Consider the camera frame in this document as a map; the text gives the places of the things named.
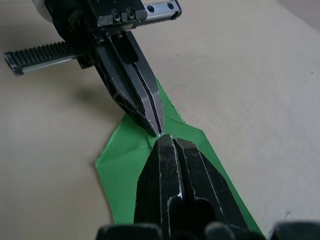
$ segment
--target green origami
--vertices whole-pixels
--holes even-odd
[[[197,145],[225,178],[249,229],[261,233],[204,132],[187,125],[159,82],[158,88],[164,106],[165,134],[191,141]],[[95,162],[116,224],[132,224],[134,221],[138,178],[156,140],[157,137],[146,133],[126,114]]]

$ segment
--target tabletop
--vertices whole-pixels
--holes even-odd
[[[320,5],[179,3],[179,19],[133,31],[164,90],[204,130],[265,235],[278,221],[318,220]],[[0,0],[1,54],[57,41],[31,0]],[[123,115],[94,68],[15,77],[0,58],[3,239],[88,240],[112,221],[94,162]]]

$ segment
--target folded green paper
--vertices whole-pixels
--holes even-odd
[[[158,88],[164,106],[165,134],[191,141],[197,145],[225,178],[249,229],[261,233],[204,132],[187,125],[159,82]],[[138,178],[156,140],[157,137],[146,133],[126,114],[95,162],[116,224],[132,224],[134,221]]]

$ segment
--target green paper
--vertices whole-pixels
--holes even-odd
[[[249,229],[261,233],[204,132],[187,125],[159,82],[158,88],[164,106],[165,134],[191,141],[197,145],[225,178]],[[116,224],[132,224],[134,221],[138,178],[156,140],[157,137],[146,133],[128,115],[125,115],[95,162]]]

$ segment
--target beige table surface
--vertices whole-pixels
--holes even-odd
[[[163,88],[205,131],[264,234],[318,220],[319,4],[180,3],[179,20],[134,31]],[[59,40],[30,0],[0,0],[1,54]],[[14,77],[0,57],[1,239],[95,238],[111,218],[94,161],[123,114],[94,68]]]

